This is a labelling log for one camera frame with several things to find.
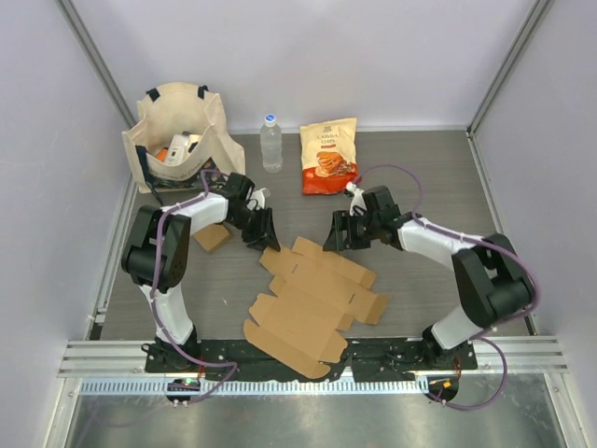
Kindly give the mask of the large cardboard box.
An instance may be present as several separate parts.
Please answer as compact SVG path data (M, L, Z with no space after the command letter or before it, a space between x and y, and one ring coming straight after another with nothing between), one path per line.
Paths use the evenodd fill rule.
M388 294L372 290L377 274L299 237L292 247L264 249L259 263L273 275L243 323L245 339L294 372L318 380L340 362L354 321L379 323Z

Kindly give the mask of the small brown cardboard box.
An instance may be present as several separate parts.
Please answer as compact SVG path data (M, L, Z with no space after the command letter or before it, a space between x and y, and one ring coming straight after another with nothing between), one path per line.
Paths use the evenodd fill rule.
M193 234L201 248L212 254L232 238L232 234L223 224L212 224Z

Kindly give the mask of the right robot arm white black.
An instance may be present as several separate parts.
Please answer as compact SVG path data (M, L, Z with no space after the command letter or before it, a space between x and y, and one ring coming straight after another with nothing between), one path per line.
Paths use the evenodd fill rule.
M451 362L455 349L535 303L536 288L508 238L458 233L415 212L403 213L390 190L354 182L348 209L333 213L326 251L369 248L374 241L431 259L454 275L458 305L423 331L420 357L431 368Z

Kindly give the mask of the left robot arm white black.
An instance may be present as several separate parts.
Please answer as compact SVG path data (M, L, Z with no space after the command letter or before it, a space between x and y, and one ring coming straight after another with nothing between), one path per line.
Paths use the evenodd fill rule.
M187 314L182 280L187 270L190 237L207 227L228 223L241 232L246 246L279 252L270 192L258 189L247 176L231 173L225 183L182 203L141 207L125 244L121 267L144 293L154 322L156 340L150 356L166 355L180 372L191 371L199 360L196 327Z

